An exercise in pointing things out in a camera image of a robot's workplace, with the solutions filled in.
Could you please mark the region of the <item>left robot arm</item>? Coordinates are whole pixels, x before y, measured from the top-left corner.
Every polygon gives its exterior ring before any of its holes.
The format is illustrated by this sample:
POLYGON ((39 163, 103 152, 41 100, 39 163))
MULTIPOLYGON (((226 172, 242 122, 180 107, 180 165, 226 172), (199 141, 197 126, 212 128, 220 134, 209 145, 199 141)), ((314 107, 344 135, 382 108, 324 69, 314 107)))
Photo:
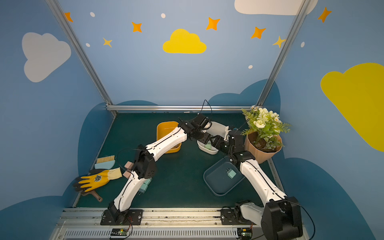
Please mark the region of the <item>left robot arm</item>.
POLYGON ((211 135, 207 130, 212 126, 209 117, 198 114, 189 121, 181 121, 170 133, 147 146, 139 145, 135 153, 135 161, 131 175, 119 195, 110 202, 102 214, 101 225, 123 225, 128 220, 127 211, 144 182, 152 178, 156 171, 156 161, 174 146, 187 139, 207 143, 211 135))

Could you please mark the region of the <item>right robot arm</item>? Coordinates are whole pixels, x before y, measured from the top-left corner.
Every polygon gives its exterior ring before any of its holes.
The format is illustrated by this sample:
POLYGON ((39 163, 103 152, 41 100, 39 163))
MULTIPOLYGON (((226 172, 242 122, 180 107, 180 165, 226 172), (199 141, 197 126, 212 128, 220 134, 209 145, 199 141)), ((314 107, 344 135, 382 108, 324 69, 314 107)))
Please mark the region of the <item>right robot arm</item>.
POLYGON ((225 137, 210 138, 213 147, 228 154, 230 161, 251 183, 262 201, 238 202, 234 214, 238 223, 254 223, 261 227, 267 240, 293 240, 303 236, 301 207, 295 197, 281 191, 260 167, 266 156, 251 146, 248 138, 231 130, 225 137))

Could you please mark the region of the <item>white storage box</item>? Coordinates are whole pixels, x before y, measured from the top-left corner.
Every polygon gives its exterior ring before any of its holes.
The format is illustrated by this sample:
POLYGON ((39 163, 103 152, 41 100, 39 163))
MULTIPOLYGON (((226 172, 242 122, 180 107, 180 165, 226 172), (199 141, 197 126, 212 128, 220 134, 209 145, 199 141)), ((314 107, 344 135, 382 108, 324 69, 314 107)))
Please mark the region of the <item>white storage box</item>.
MULTIPOLYGON (((209 129, 205 132, 209 133, 212 137, 215 137, 215 136, 221 136, 223 137, 225 140, 228 139, 228 134, 229 134, 229 131, 230 131, 230 127, 229 126, 225 126, 225 125, 222 125, 220 123, 217 123, 217 122, 212 122, 210 125, 209 125, 209 129)), ((203 144, 199 141, 197 141, 197 144, 198 144, 198 147, 201 151, 207 153, 207 154, 210 154, 210 155, 216 155, 219 150, 216 149, 215 147, 213 147, 212 145, 212 148, 211 150, 208 150, 205 148, 205 145, 206 144, 203 144)))

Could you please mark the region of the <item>yellow storage box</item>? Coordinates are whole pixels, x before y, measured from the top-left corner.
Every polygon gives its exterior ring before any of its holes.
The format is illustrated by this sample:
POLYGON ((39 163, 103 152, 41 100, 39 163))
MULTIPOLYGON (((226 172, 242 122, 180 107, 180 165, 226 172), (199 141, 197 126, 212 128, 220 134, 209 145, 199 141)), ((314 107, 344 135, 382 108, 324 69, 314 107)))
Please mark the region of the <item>yellow storage box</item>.
MULTIPOLYGON (((177 126, 178 122, 170 121, 170 122, 162 122, 157 125, 157 140, 160 140, 164 136, 168 135, 172 132, 177 126)), ((178 152, 181 149, 181 143, 171 148, 166 154, 173 154, 178 152)))

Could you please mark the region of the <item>clear blue storage box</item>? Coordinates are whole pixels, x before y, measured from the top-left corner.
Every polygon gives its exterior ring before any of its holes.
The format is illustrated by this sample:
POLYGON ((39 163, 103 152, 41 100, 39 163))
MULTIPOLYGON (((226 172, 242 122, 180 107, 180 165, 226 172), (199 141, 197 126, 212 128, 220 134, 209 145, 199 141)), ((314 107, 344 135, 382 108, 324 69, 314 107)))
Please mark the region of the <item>clear blue storage box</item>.
POLYGON ((244 178, 245 176, 232 164, 230 158, 227 156, 216 162, 203 174, 204 182, 217 197, 225 196, 241 183, 244 178), (227 169, 233 169, 237 175, 233 179, 230 179, 226 174, 227 169))

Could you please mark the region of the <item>potted artificial plant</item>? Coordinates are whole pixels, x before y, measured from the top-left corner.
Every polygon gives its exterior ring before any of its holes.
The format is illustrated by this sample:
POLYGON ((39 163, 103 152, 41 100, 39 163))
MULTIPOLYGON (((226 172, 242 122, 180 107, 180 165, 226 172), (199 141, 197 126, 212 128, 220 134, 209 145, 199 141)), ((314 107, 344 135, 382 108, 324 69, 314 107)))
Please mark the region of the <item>potted artificial plant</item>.
POLYGON ((283 123, 280 115, 266 108, 251 106, 243 109, 248 128, 242 131, 245 149, 249 151, 259 164, 271 159, 283 145, 281 133, 289 133, 291 125, 283 123))

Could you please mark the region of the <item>blue plug right pile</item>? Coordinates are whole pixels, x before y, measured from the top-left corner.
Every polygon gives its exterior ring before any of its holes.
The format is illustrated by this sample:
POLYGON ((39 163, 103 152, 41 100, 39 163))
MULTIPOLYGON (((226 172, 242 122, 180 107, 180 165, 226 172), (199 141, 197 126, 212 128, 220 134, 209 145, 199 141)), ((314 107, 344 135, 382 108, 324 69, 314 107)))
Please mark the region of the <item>blue plug right pile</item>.
POLYGON ((144 184, 145 184, 145 185, 149 185, 149 184, 151 183, 152 180, 153 180, 152 178, 149 178, 149 179, 147 179, 147 180, 144 182, 144 184))

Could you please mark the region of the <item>pink plug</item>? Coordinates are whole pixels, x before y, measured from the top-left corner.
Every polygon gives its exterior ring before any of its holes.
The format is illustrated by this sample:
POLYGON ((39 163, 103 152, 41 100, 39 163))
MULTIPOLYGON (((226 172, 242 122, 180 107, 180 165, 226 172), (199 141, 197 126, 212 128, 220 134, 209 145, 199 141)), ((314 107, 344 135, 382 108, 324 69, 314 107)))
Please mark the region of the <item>pink plug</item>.
POLYGON ((132 175, 131 170, 124 171, 124 173, 122 174, 122 176, 124 176, 127 179, 129 179, 131 177, 131 175, 132 175))
POLYGON ((132 162, 127 162, 125 164, 125 168, 127 169, 127 171, 131 171, 133 169, 133 166, 134 166, 134 163, 132 162))

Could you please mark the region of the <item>blue plug bottom middle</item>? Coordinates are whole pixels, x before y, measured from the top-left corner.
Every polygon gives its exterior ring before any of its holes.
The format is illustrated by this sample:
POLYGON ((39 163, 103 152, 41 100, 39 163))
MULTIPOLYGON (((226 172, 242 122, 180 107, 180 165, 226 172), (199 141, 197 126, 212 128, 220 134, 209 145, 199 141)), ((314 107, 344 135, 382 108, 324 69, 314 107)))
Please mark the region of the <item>blue plug bottom middle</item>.
POLYGON ((148 188, 148 185, 146 183, 143 183, 141 187, 139 188, 139 195, 144 194, 148 188))

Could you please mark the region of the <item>yellow work glove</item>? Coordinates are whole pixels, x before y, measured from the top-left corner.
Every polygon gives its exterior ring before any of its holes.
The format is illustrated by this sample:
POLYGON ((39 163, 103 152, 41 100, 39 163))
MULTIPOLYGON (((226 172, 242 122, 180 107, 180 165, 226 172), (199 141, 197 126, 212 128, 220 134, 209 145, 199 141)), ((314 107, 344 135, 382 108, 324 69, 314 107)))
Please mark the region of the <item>yellow work glove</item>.
POLYGON ((77 192, 91 192, 123 176, 120 168, 111 170, 96 169, 91 170, 89 173, 90 175, 88 176, 81 176, 75 179, 73 187, 77 192))

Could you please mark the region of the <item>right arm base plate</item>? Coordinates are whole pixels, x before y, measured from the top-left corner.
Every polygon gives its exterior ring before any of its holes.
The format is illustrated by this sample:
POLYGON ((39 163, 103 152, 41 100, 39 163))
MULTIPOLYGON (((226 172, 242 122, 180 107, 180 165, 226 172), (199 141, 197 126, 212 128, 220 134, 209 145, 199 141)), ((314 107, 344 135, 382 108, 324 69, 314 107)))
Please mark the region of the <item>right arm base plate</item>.
POLYGON ((256 213, 256 215, 252 216, 253 220, 256 220, 256 222, 252 222, 250 220, 245 219, 241 211, 238 209, 223 208, 220 210, 220 220, 222 225, 225 226, 251 224, 258 225, 260 223, 263 211, 264 208, 259 208, 257 206, 256 211, 253 211, 253 213, 256 213))

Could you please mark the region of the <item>aluminium frame rail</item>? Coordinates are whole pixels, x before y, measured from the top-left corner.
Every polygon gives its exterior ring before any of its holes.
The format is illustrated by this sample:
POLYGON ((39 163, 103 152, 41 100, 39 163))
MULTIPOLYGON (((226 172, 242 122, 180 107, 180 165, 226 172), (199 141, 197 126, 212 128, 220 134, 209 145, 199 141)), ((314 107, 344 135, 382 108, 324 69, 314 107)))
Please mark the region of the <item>aluminium frame rail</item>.
POLYGON ((241 111, 242 109, 250 109, 251 106, 143 106, 143 105, 107 105, 108 111, 152 111, 152 112, 168 112, 168 111, 178 111, 178 112, 192 112, 192 111, 241 111))

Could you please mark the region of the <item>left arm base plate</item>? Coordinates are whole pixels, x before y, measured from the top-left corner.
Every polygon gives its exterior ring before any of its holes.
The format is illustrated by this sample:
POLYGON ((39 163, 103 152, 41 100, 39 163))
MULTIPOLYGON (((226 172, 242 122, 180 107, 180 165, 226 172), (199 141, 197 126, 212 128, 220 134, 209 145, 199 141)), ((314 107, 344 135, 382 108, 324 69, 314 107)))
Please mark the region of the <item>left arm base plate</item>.
POLYGON ((112 210, 105 210, 102 214, 100 222, 101 226, 138 226, 143 219, 144 211, 142 209, 127 210, 123 213, 113 212, 112 210))

